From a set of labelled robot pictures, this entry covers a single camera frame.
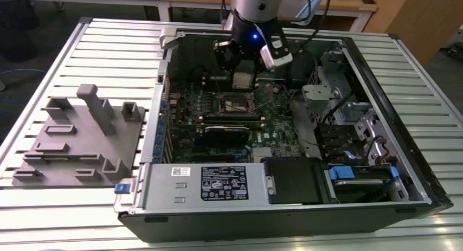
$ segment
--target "cable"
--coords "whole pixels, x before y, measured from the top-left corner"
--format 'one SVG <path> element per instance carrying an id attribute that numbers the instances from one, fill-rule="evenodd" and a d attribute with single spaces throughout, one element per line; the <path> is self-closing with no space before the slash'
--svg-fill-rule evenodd
<path id="1" fill-rule="evenodd" d="M 220 5 L 220 26 L 221 26 L 221 29 L 224 29 L 224 24 L 223 24 L 223 20 L 224 20 L 223 10 L 224 9 L 227 9 L 227 7 L 225 7 L 225 0 L 221 0 L 221 5 Z"/>
<path id="2" fill-rule="evenodd" d="M 365 166 L 365 165 L 367 165 L 367 163 L 368 163 L 368 155 L 369 155 L 369 152 L 371 152 L 371 148 L 373 147 L 375 141 L 376 141 L 377 139 L 380 139 L 380 138 L 381 138 L 383 140 L 385 140 L 383 136 L 377 135 L 377 136 L 375 136 L 373 139 L 368 142 L 367 150 L 365 150 L 364 156 L 363 156 L 361 166 Z"/>
<path id="3" fill-rule="evenodd" d="M 24 104 L 29 101 L 28 100 L 16 101 L 16 100 L 9 100 L 9 99 L 0 99 L 0 102 L 5 103 L 5 104 Z"/>
<path id="4" fill-rule="evenodd" d="M 315 146 L 320 146 L 319 144 L 311 143 L 311 142 L 307 141 L 304 138 L 301 138 L 301 137 L 299 136 L 299 130 L 295 130 L 295 133 L 296 133 L 296 135 L 297 135 L 297 138 L 300 138 L 305 143 L 308 143 L 308 144 L 311 144 L 311 145 L 315 145 Z"/>
<path id="5" fill-rule="evenodd" d="M 232 105 L 229 105 L 229 104 L 225 104 L 225 106 L 228 106 L 228 107 L 231 107 L 231 108 L 233 108 L 233 109 L 236 109 L 236 110 L 239 110 L 239 111 L 247 113 L 247 110 L 239 109 L 237 107 L 235 107 L 235 106 L 232 106 Z"/>
<path id="6" fill-rule="evenodd" d="M 307 12 L 307 16 L 304 18 L 301 18 L 299 22 L 307 21 L 311 18 L 311 16 L 312 16 L 312 1 L 311 0 L 307 0 L 307 5 L 309 6 L 309 10 Z"/>
<path id="7" fill-rule="evenodd" d="M 300 48 L 303 48 L 309 42 L 311 40 L 313 39 L 313 37 L 316 36 L 316 34 L 319 33 L 320 31 L 320 28 L 323 26 L 323 22 L 324 22 L 324 18 L 327 17 L 327 13 L 328 13 L 328 9 L 329 9 L 329 4 L 331 4 L 331 0 L 327 0 L 327 7 L 324 8 L 324 11 L 323 11 L 323 15 L 321 15 L 321 18 L 320 18 L 320 21 L 319 21 L 319 26 L 316 27 L 316 30 L 315 32 L 312 33 L 312 35 L 308 37 L 308 39 L 304 41 L 304 43 L 301 44 Z"/>
<path id="8" fill-rule="evenodd" d="M 384 153 L 383 156 L 380 156 L 380 159 L 377 160 L 379 165 L 383 165 L 385 159 L 391 156 L 391 151 L 389 151 L 389 149 L 385 147 L 385 143 L 383 143 L 381 146 L 383 146 L 383 149 L 385 150 L 385 153 Z"/>
<path id="9" fill-rule="evenodd" d="M 19 72 L 40 72 L 40 73 L 43 73 L 43 74 L 47 74 L 47 72 L 44 72 L 44 71 L 40 70 L 40 69 L 19 68 L 19 69 L 9 69 L 9 70 L 1 72 L 0 75 L 7 74 L 7 73 L 11 73 L 11 72 L 16 72 L 16 71 L 19 71 Z"/>
<path id="10" fill-rule="evenodd" d="M 340 99 L 340 101 L 337 102 L 337 104 L 333 106 L 333 108 L 329 110 L 329 112 L 327 113 L 327 115 L 323 117 L 321 119 L 321 123 L 325 122 L 327 118 L 335 113 L 335 111 L 345 104 L 347 100 L 351 98 L 351 96 L 353 95 L 353 91 L 351 90 L 347 94 L 345 97 L 343 97 Z"/>

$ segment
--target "gray floor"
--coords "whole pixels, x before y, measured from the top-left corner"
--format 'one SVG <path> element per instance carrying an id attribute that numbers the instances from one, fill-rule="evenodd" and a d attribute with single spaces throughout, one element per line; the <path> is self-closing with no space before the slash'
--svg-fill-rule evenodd
<path id="1" fill-rule="evenodd" d="M 197 9 L 187 13 L 192 14 L 193 17 L 181 17 L 180 10 L 175 10 L 173 20 L 195 22 L 196 19 L 200 19 L 201 22 L 207 23 L 219 22 L 219 14 L 215 10 Z M 52 2 L 37 2 L 36 14 L 40 18 L 40 27 L 29 31 L 29 35 L 37 46 L 37 56 L 23 63 L 11 63 L 0 56 L 0 68 L 36 68 L 47 71 L 81 16 L 131 20 L 147 19 L 144 8 L 129 5 L 67 3 L 65 11 L 57 12 Z M 156 17 L 156 9 L 148 9 L 148 17 Z M 444 52 L 439 52 L 426 69 L 462 112 L 463 61 L 448 58 Z M 9 73 L 1 75 L 0 80 L 7 84 L 5 91 L 0 92 L 1 143 L 41 81 L 41 75 L 24 72 Z"/>

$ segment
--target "blue latch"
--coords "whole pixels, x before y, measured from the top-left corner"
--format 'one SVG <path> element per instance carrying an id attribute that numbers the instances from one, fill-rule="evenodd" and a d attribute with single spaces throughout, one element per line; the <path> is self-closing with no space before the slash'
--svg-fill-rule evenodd
<path id="1" fill-rule="evenodd" d="M 156 136 L 156 139 L 153 141 L 157 145 L 161 145 L 161 137 Z"/>
<path id="2" fill-rule="evenodd" d="M 391 172 L 392 178 L 399 178 L 399 171 L 397 171 L 397 168 L 395 168 L 393 166 L 389 167 L 389 172 Z"/>
<path id="3" fill-rule="evenodd" d="M 156 147 L 152 153 L 155 156 L 160 156 L 160 148 Z"/>
<path id="4" fill-rule="evenodd" d="M 161 101 L 161 102 L 160 102 L 160 108 L 161 108 L 161 110 L 167 110 L 167 106 L 168 106 L 167 102 L 165 102 L 165 101 Z"/>
<path id="5" fill-rule="evenodd" d="M 356 159 L 356 156 L 349 151 L 343 151 L 351 160 Z"/>
<path id="6" fill-rule="evenodd" d="M 335 166 L 328 170 L 329 179 L 353 179 L 351 166 Z"/>
<path id="7" fill-rule="evenodd" d="M 116 183 L 115 194 L 131 194 L 131 184 Z"/>
<path id="8" fill-rule="evenodd" d="M 157 128 L 157 135 L 160 136 L 164 133 L 164 128 L 159 127 Z"/>

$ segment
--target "black cable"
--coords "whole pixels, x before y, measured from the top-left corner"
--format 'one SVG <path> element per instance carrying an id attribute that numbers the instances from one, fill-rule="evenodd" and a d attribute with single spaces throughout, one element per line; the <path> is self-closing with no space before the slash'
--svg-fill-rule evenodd
<path id="1" fill-rule="evenodd" d="M 369 152 L 371 152 L 371 148 L 373 147 L 373 144 L 375 144 L 375 141 L 377 139 L 383 138 L 384 140 L 384 137 L 383 136 L 375 136 L 373 139 L 368 142 L 368 146 L 367 146 L 367 150 L 364 152 L 364 156 L 363 156 L 363 161 L 361 161 L 361 166 L 365 166 L 367 163 L 368 163 L 368 155 L 369 155 Z"/>
<path id="2" fill-rule="evenodd" d="M 223 10 L 224 10 L 225 7 L 225 0 L 221 0 L 221 5 L 220 5 L 220 27 L 221 29 L 224 29 L 224 25 L 223 25 L 223 20 L 224 20 L 224 13 L 223 13 Z"/>
<path id="3" fill-rule="evenodd" d="M 321 123 L 325 122 L 327 118 L 335 113 L 335 111 L 345 104 L 347 100 L 351 98 L 351 96 L 353 95 L 353 91 L 351 90 L 347 94 L 347 96 L 344 96 L 340 101 L 337 102 L 337 104 L 333 106 L 333 108 L 329 110 L 329 112 L 327 113 L 327 115 L 323 117 L 321 119 Z"/>
<path id="4" fill-rule="evenodd" d="M 307 0 L 308 6 L 309 6 L 309 11 L 307 12 L 307 16 L 304 18 L 300 19 L 299 22 L 304 22 L 311 18 L 312 15 L 312 3 L 311 0 Z"/>
<path id="5" fill-rule="evenodd" d="M 324 11 L 323 11 L 323 15 L 321 15 L 321 18 L 319 21 L 319 26 L 316 27 L 316 30 L 312 33 L 312 35 L 308 37 L 308 39 L 301 44 L 300 48 L 303 48 L 311 42 L 311 40 L 313 39 L 313 37 L 316 36 L 316 34 L 319 33 L 319 31 L 321 29 L 324 18 L 327 17 L 327 13 L 328 13 L 328 9 L 329 9 L 329 3 L 331 3 L 331 0 L 327 0 L 327 7 L 324 8 Z"/>

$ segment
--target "sticker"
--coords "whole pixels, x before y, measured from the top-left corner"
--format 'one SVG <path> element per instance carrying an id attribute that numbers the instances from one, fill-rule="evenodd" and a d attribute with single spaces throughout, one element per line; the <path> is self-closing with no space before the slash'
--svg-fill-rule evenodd
<path id="1" fill-rule="evenodd" d="M 245 167 L 201 167 L 201 199 L 204 201 L 237 201 L 249 199 Z"/>
<path id="2" fill-rule="evenodd" d="M 172 168 L 172 176 L 189 176 L 189 167 Z"/>

